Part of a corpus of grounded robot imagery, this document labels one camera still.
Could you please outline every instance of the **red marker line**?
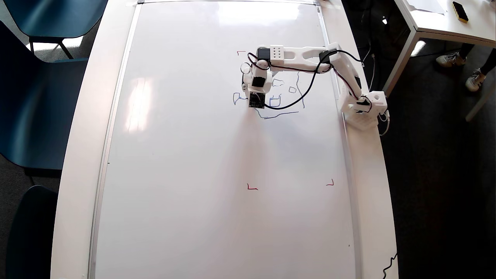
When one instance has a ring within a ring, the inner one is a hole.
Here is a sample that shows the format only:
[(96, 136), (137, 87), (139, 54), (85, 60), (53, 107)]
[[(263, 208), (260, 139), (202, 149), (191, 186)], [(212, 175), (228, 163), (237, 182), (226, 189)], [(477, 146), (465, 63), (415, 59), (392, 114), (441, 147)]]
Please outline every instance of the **red marker line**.
[(250, 188), (248, 183), (247, 183), (247, 185), (248, 185), (248, 190), (257, 190), (258, 191), (257, 188)]

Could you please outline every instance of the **white desk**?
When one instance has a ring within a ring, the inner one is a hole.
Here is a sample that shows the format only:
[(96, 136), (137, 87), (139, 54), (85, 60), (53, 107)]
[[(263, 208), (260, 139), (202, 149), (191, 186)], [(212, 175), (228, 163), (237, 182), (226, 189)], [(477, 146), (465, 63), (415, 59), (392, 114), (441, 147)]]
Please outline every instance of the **white desk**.
[[(127, 33), (134, 6), (118, 0), (107, 4), (76, 106), (62, 172), (54, 230), (51, 277), (85, 279), (94, 218), (97, 185), (102, 157), (108, 150), (105, 138), (109, 126), (116, 82), (122, 63)], [(331, 41), (358, 55), (342, 4), (338, 0), (322, 3), (327, 33)], [(355, 65), (362, 80), (365, 75)], [(396, 240), (389, 186), (377, 130), (360, 132), (347, 128), (349, 160), (354, 170), (351, 179), (357, 206), (354, 226), (362, 262), (357, 262), (357, 277), (380, 278), (389, 258), (396, 253)], [(397, 261), (388, 278), (397, 278)]]
[(445, 14), (416, 10), (407, 0), (394, 0), (410, 28), (410, 35), (384, 85), (387, 96), (391, 94), (398, 78), (420, 38), (430, 38), (460, 43), (495, 47), (496, 13), (489, 0), (457, 0), (468, 15), (468, 23), (458, 20), (452, 0), (438, 0)]

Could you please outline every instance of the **whiteboard frame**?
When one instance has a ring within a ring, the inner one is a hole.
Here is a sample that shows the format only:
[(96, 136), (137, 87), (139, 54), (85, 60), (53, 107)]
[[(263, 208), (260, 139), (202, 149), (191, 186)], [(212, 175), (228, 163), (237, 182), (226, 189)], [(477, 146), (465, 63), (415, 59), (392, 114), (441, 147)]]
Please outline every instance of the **whiteboard frame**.
[[(105, 136), (104, 143), (104, 153), (102, 156), (102, 162), (100, 165), (100, 175), (98, 177), (97, 191), (95, 196), (95, 206), (93, 209), (93, 222), (91, 226), (91, 238), (90, 238), (90, 249), (88, 258), (88, 278), (95, 279), (95, 266), (96, 266), (96, 251), (98, 244), (98, 231), (100, 226), (100, 216), (101, 207), (103, 202), (103, 190), (105, 186), (105, 178), (107, 173), (107, 162), (110, 154), (110, 145), (112, 142), (112, 134), (114, 131), (114, 123), (117, 114), (117, 109), (119, 105), (119, 98), (121, 95), (122, 84), (124, 81), (125, 70), (127, 66), (127, 61), (131, 51), (132, 41), (134, 38), (134, 33), (139, 20), (139, 14), (141, 12), (141, 6), (146, 3), (159, 3), (159, 2), (192, 2), (192, 1), (247, 1), (247, 2), (280, 2), (280, 3), (299, 3), (299, 4), (309, 4), (314, 5), (316, 8), (316, 13), (320, 22), (320, 27), (322, 29), (322, 36), (326, 45), (330, 44), (329, 36), (327, 34), (327, 29), (325, 26), (325, 21), (322, 14), (322, 7), (318, 0), (138, 0), (134, 3), (135, 10), (132, 17), (131, 26), (129, 28), (129, 34), (127, 36), (126, 45), (124, 48), (124, 55), (121, 63), (121, 68), (119, 70), (119, 75), (117, 79), (116, 89), (114, 92), (114, 97), (111, 106), (111, 112), (109, 116), (109, 124), (107, 126), (107, 132)], [(339, 80), (335, 73), (331, 73), (333, 82), (332, 87), (334, 91), (334, 97), (337, 101), (339, 98)], [(345, 159), (345, 167), (347, 170), (348, 179), (348, 191), (350, 196), (350, 209), (351, 209), (351, 219), (352, 219), (352, 231), (353, 231), (353, 242), (354, 242), (354, 252), (355, 252), (355, 277), (357, 279), (362, 278), (362, 247), (361, 247), (361, 236), (360, 236), (360, 222), (357, 207), (357, 189), (355, 187), (355, 179), (353, 176), (353, 165), (351, 160), (351, 151), (348, 141), (348, 133), (346, 129), (346, 122), (343, 113), (338, 113), (340, 118), (340, 128), (341, 128), (341, 141), (343, 143), (343, 152)]]
[(114, 123), (116, 119), (119, 98), (121, 96), (121, 89), (124, 81), (124, 74), (127, 66), (127, 60), (131, 52), (132, 40), (134, 38), (134, 32), (136, 30), (136, 26), (138, 25), (140, 12), (141, 12), (141, 5), (137, 4), (134, 10), (134, 15), (132, 16), (131, 27), (129, 28), (129, 34), (127, 36), (127, 40), (124, 48), (124, 55), (121, 63), (121, 69), (119, 70), (119, 75), (117, 77), (114, 99), (112, 101), (112, 107), (110, 109), (109, 124), (107, 126), (107, 134), (105, 136), (105, 143), (103, 146), (104, 153), (102, 156), (102, 163), (100, 164), (100, 175), (98, 176), (95, 206), (93, 209), (93, 223), (91, 225), (90, 253), (88, 258), (89, 278), (95, 278), (96, 248), (98, 243), (98, 230), (100, 227), (100, 215), (101, 215), (101, 208), (103, 201), (103, 188), (105, 185), (105, 177), (107, 175), (107, 162), (109, 160), (109, 154), (110, 154), (110, 143), (112, 141), (112, 133), (114, 132)]

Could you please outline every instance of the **white cable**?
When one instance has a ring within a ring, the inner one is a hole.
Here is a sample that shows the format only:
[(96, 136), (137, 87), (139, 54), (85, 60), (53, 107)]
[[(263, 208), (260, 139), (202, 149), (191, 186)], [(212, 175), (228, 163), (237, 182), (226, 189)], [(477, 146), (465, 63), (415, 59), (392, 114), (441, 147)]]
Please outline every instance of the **white cable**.
[(373, 70), (372, 70), (372, 80), (371, 80), (371, 83), (369, 85), (369, 92), (372, 88), (373, 77), (375, 75), (375, 55), (373, 53), (372, 53), (372, 59), (373, 59)]
[(384, 131), (382, 134), (380, 134), (380, 136), (383, 136), (387, 133), (387, 131), (389, 130), (389, 110), (386, 110), (386, 112), (384, 113), (384, 115), (386, 116), (386, 120), (382, 120), (382, 117), (381, 117), (381, 114), (379, 114), (379, 119), (382, 121), (382, 122), (385, 122), (387, 121), (387, 126), (386, 126), (386, 131)]
[(365, 59), (367, 59), (367, 56), (369, 56), (369, 53), (371, 52), (372, 50), (372, 45), (369, 43), (369, 51), (367, 51), (367, 54), (365, 54), (365, 57), (363, 58), (362, 61), (365, 61)]

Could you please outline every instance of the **white shoe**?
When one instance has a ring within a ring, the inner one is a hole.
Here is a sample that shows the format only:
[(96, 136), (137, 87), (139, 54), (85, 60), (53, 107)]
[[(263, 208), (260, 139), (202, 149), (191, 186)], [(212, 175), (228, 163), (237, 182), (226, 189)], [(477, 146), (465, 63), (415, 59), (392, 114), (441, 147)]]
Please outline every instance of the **white shoe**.
[(479, 90), (479, 87), (481, 87), (482, 83), (484, 82), (484, 79), (486, 79), (486, 76), (481, 73), (481, 69), (477, 69), (467, 79), (465, 86), (469, 91), (475, 92)]
[(450, 68), (453, 66), (461, 66), (465, 65), (466, 59), (461, 58), (461, 56), (458, 54), (458, 52), (448, 54), (448, 55), (441, 55), (438, 58), (435, 59), (435, 61), (444, 68)]

